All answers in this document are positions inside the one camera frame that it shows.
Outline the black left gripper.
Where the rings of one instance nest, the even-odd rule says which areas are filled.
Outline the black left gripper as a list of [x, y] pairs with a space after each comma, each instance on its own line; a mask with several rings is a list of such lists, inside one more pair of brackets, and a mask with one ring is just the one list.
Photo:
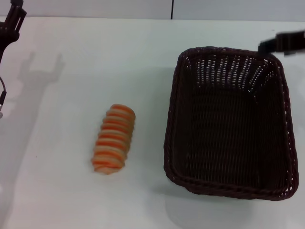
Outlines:
[[5, 49], [20, 37], [20, 28], [26, 16], [23, 0], [11, 0], [11, 7], [5, 22], [0, 23], [0, 59]]

